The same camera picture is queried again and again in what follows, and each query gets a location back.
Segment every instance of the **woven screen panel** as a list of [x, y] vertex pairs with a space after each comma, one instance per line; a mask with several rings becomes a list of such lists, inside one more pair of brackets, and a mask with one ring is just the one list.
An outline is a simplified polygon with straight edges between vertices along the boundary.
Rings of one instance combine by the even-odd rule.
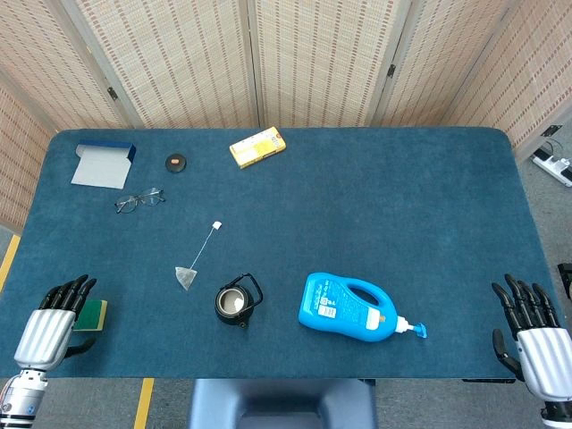
[[404, 4], [257, 1], [260, 80], [268, 126], [369, 125], [365, 120], [375, 83], [383, 56], [393, 55], [386, 50]]
[[0, 66], [59, 129], [122, 127], [43, 1], [0, 0], [0, 10]]
[[419, 6], [383, 126], [439, 124], [509, 0], [424, 0]]
[[147, 127], [253, 127], [238, 1], [79, 5]]
[[0, 86], [0, 223], [23, 228], [51, 135]]
[[447, 123], [499, 128], [518, 147], [555, 109], [572, 101], [571, 46], [569, 0], [523, 1], [492, 41]]

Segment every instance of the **blue detergent bottle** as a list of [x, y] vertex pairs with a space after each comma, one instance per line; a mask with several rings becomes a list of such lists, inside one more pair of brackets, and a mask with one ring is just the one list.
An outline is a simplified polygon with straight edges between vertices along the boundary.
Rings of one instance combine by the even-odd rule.
[[[371, 295], [378, 304], [365, 301], [352, 289]], [[391, 298], [378, 286], [329, 273], [307, 277], [298, 320], [318, 331], [343, 333], [362, 341], [381, 341], [405, 331], [427, 338], [424, 325], [411, 325], [398, 315]]]

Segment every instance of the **power strip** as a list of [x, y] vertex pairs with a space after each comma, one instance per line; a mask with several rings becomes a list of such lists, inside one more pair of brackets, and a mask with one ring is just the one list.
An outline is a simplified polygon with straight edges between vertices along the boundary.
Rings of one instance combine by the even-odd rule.
[[533, 153], [532, 159], [533, 163], [545, 170], [554, 179], [569, 188], [572, 187], [572, 167], [569, 159], [556, 158], [542, 148]]

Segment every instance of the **green sponge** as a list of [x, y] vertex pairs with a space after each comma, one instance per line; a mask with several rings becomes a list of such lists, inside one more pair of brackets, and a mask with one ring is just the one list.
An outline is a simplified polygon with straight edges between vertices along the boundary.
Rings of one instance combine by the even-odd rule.
[[81, 309], [78, 321], [73, 326], [74, 331], [101, 331], [104, 329], [107, 301], [88, 299]]

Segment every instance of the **yellow tape line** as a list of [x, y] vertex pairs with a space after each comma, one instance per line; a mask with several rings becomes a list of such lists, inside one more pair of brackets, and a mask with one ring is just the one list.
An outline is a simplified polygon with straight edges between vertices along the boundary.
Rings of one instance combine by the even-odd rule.
[[145, 425], [147, 424], [147, 415], [149, 414], [149, 405], [151, 405], [151, 394], [153, 393], [154, 382], [155, 378], [143, 379], [133, 429], [145, 429]]
[[12, 266], [12, 261], [16, 255], [16, 250], [20, 244], [20, 237], [13, 235], [4, 255], [4, 260], [2, 261], [2, 266], [0, 266], [0, 292], [4, 288], [4, 283], [6, 282], [6, 277], [8, 277], [8, 272], [10, 271], [10, 266]]

